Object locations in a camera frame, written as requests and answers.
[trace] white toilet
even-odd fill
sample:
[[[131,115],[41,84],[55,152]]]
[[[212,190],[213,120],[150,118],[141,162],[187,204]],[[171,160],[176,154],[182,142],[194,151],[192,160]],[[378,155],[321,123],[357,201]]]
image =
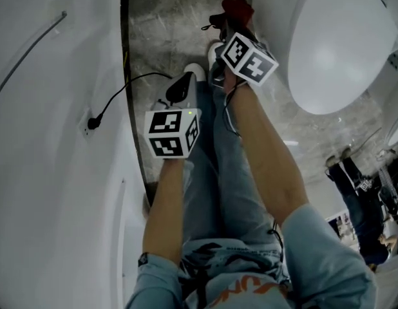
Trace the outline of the white toilet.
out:
[[[333,113],[372,87],[384,111],[387,144],[398,141],[398,71],[386,63],[398,49],[398,0],[253,0],[252,5],[256,35],[269,45],[301,108]],[[390,68],[397,81],[387,81]]]

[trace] marble floor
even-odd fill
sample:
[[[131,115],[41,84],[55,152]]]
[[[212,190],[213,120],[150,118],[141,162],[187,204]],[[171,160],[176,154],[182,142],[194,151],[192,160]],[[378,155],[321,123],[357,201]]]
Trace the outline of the marble floor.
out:
[[[210,15],[222,12],[222,0],[129,0],[129,51],[132,77],[161,71],[178,75],[185,65],[207,67],[207,50],[218,31],[201,31]],[[152,76],[132,84],[140,153],[146,182],[158,178],[162,162],[153,159],[142,137],[144,113],[150,109],[163,79]],[[381,112],[365,93],[342,111],[315,116],[293,101],[290,91],[273,75],[259,93],[261,103],[296,159],[305,183],[325,178],[325,160],[351,145],[358,148],[382,126]],[[383,147],[381,132],[354,156],[364,173],[375,171],[375,155]]]

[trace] cube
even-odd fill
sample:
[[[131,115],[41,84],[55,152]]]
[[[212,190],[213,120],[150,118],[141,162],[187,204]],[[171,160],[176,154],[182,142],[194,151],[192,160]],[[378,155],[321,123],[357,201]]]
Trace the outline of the cube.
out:
[[[235,33],[222,53],[232,72],[251,84],[261,86],[279,66],[264,45]]]
[[[196,143],[199,109],[148,111],[144,137],[155,158],[187,158]]]

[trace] person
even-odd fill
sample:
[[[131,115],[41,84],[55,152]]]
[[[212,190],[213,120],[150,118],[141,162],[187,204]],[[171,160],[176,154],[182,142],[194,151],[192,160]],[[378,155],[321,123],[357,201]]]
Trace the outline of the person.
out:
[[[351,159],[350,154],[350,148],[346,148],[341,155],[347,175],[337,162],[336,157],[331,156],[326,162],[328,176],[335,183],[348,208],[352,226],[358,238],[359,252],[366,264],[374,267],[384,263],[389,256],[387,247],[379,241],[379,237],[384,231],[381,208],[378,205],[376,191],[373,189],[364,191],[361,188],[360,185],[365,177]]]
[[[309,204],[255,92],[229,69],[214,85],[214,55],[209,83],[185,69],[200,135],[189,158],[164,162],[127,308],[373,308],[371,271]]]

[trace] shoe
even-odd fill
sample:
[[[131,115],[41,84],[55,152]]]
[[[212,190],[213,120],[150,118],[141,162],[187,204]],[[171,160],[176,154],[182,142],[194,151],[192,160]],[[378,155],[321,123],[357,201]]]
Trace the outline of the shoe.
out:
[[[217,49],[217,47],[223,46],[224,43],[223,42],[216,42],[214,43],[210,48],[209,48],[209,52],[207,53],[207,60],[209,61],[209,71],[211,70],[213,64],[216,62],[216,52],[215,49]]]
[[[187,65],[184,72],[193,72],[197,82],[206,81],[205,70],[197,63]]]
[[[351,156],[352,150],[350,147],[347,147],[341,154],[341,160],[347,159]]]
[[[327,161],[325,162],[325,165],[328,168],[331,168],[333,165],[336,165],[338,163],[338,160],[335,156],[330,156]]]

